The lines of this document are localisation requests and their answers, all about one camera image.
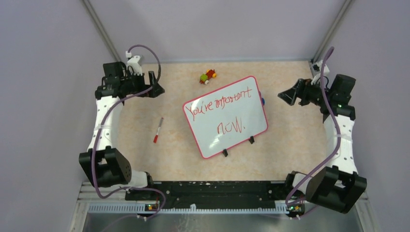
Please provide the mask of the pink framed whiteboard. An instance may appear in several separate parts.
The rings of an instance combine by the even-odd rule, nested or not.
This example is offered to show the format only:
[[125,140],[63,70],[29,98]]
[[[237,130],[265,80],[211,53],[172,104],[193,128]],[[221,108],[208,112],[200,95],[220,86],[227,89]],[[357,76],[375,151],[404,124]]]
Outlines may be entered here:
[[248,76],[182,105],[202,158],[218,155],[267,131],[259,93],[256,78]]

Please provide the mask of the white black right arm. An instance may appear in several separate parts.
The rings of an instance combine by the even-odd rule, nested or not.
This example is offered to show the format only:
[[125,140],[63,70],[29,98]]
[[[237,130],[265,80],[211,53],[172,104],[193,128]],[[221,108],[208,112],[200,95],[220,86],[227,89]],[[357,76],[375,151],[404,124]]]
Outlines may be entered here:
[[346,214],[367,188],[367,179],[358,174],[353,157],[352,131],[355,108],[349,104],[356,80],[338,74],[330,88],[321,88],[312,79],[298,79],[293,87],[278,94],[288,105],[310,103],[319,106],[326,134],[327,158],[313,174],[289,173],[283,192],[290,207],[307,201]]

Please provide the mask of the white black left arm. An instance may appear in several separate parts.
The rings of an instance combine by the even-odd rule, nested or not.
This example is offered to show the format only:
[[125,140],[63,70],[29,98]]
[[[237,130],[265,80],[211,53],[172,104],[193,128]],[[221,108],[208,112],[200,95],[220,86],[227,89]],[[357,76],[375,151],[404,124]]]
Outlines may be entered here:
[[144,200],[151,199],[155,187],[149,173],[135,171],[117,147],[119,118],[125,100],[131,96],[155,98],[165,92],[153,71],[149,84],[139,61],[133,59],[103,65],[104,77],[95,90],[97,114],[93,136],[86,152],[79,155],[79,163],[93,186],[135,187]]

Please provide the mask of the red white marker pen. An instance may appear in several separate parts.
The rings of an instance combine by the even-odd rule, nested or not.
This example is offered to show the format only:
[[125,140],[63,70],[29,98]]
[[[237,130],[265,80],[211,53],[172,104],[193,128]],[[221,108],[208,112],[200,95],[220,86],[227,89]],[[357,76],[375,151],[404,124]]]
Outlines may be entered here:
[[158,136],[159,133],[160,133],[163,120],[164,120],[164,118],[162,117],[162,118],[160,119],[160,122],[159,122],[159,125],[158,125],[158,129],[157,129],[157,132],[156,132],[156,136]]

